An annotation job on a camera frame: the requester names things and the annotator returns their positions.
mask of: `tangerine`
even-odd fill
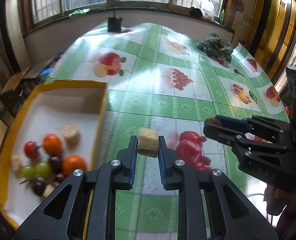
[[[43,148],[49,155],[62,153],[61,141],[54,133],[49,133],[43,138]]]
[[[65,176],[68,176],[74,170],[81,169],[87,171],[87,165],[85,160],[79,155],[69,155],[62,162],[62,171]]]

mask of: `person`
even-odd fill
[[[264,201],[267,202],[268,209],[270,206],[283,208],[286,205],[275,230],[279,240],[296,240],[296,190],[288,193],[267,185],[264,192]]]

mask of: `green tablecloth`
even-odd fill
[[[216,114],[288,121],[269,78],[241,44],[231,63],[207,57],[196,44],[156,24],[123,28],[117,34],[108,34],[103,24],[61,56],[47,82],[90,79],[109,84],[98,166],[126,148],[140,127],[157,129],[175,149],[183,131],[202,136],[204,120]],[[265,184],[238,170],[230,147],[207,139],[202,154],[246,195],[263,193]],[[178,193],[163,190],[158,160],[139,155],[133,190],[117,193],[116,239],[176,239],[177,217]]]

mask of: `screw head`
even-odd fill
[[[176,164],[177,166],[184,166],[185,162],[184,162],[183,160],[176,160],[176,161],[175,161],[175,164]]]
[[[215,176],[220,176],[222,174],[221,170],[219,169],[213,169],[212,170],[212,173],[215,175]]]
[[[120,160],[112,160],[112,161],[110,162],[110,164],[111,164],[112,166],[118,166],[118,165],[120,164]]]
[[[81,176],[83,174],[83,171],[81,169],[77,169],[73,171],[73,175],[78,177]]]

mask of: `window frame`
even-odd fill
[[[33,22],[33,14],[32,14],[32,2],[31,0],[21,0],[20,1],[21,8],[21,18],[23,25],[23,34],[26,35],[31,31],[38,29],[42,26],[45,26],[49,23],[67,18],[70,13],[77,9],[95,9],[95,10],[106,10],[108,8],[150,8],[151,10],[168,10],[172,12],[178,12],[180,14],[189,15],[189,8],[181,5],[174,4],[174,0],[169,0],[168,3],[162,2],[151,2],[151,1],[117,1],[117,0],[106,0],[106,3],[99,3],[93,5],[86,5],[78,8],[74,8],[68,11],[64,10],[64,0],[59,0],[59,9],[60,13],[50,16],[46,19],[43,19],[37,23]],[[227,0],[223,0],[221,9],[226,9]]]

